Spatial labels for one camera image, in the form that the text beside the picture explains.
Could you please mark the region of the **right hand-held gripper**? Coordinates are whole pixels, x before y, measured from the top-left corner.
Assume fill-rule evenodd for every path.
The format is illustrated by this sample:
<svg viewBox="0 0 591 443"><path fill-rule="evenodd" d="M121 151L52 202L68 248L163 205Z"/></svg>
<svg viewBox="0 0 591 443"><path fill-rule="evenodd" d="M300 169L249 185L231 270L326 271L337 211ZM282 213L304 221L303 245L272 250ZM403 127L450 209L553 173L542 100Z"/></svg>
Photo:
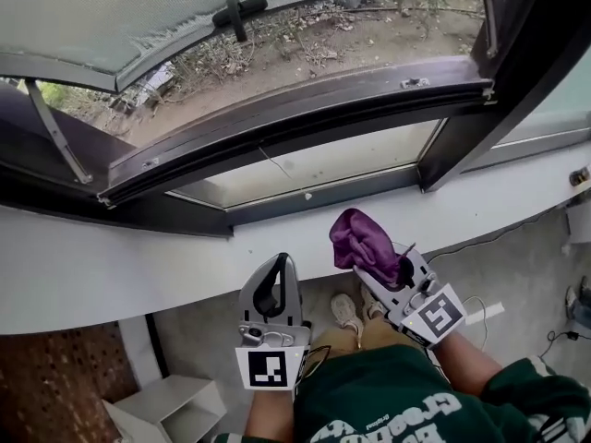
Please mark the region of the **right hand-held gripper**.
<svg viewBox="0 0 591 443"><path fill-rule="evenodd" d="M432 349L464 323L464 306L449 283L438 285L436 273L415 244L396 244L396 254L396 283L383 285L369 272L354 266L361 282L363 313L374 316L380 312L397 331Z"/></svg>

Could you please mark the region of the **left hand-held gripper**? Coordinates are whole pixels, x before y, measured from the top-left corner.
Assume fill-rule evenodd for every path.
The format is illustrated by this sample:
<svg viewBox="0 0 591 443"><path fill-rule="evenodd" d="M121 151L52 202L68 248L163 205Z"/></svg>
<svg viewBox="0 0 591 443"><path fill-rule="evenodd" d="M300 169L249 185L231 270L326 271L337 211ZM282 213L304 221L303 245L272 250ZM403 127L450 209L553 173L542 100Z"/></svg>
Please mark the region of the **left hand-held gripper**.
<svg viewBox="0 0 591 443"><path fill-rule="evenodd" d="M308 359L311 323L303 321L292 258L279 253L256 269L240 291L239 305L241 344L235 354L244 388L295 390Z"/></svg>

